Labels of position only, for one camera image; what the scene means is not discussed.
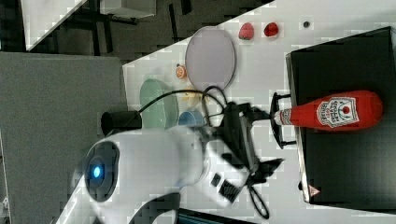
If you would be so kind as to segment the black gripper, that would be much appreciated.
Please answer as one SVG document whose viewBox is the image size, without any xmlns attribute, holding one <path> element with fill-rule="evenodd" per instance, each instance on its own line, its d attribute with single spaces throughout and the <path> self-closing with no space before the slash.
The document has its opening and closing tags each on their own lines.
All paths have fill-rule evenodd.
<svg viewBox="0 0 396 224">
<path fill-rule="evenodd" d="M 238 105 L 230 102 L 224 109 L 221 122 L 223 141 L 235 155 L 238 163 L 244 165 L 253 174 L 249 177 L 249 184 L 265 183 L 275 170 L 284 161 L 281 158 L 261 161 L 256 157 L 252 140 L 252 122 L 256 120 L 267 120 L 270 115 L 259 109 L 251 107 L 250 104 Z"/>
</svg>

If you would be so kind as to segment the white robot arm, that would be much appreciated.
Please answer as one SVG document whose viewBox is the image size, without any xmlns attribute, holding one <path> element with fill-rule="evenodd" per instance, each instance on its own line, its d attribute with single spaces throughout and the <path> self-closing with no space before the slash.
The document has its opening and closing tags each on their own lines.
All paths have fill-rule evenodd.
<svg viewBox="0 0 396 224">
<path fill-rule="evenodd" d="M 53 224 L 177 224 L 180 192 L 193 186 L 220 207 L 247 189 L 262 218 L 269 211 L 255 185 L 280 159 L 261 161 L 252 124 L 269 113 L 229 103 L 220 126 L 175 126 L 111 134 L 78 167 L 74 188 Z"/>
</svg>

